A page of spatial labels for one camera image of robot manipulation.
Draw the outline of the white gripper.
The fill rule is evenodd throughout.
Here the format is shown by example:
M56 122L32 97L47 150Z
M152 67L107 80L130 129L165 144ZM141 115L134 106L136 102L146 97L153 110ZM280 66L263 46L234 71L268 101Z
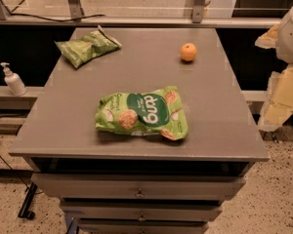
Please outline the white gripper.
M279 59L293 63L293 7L276 24L257 38L255 45L274 49ZM293 114L293 64L281 73L273 72L268 83L267 97L260 112L258 129L274 132Z

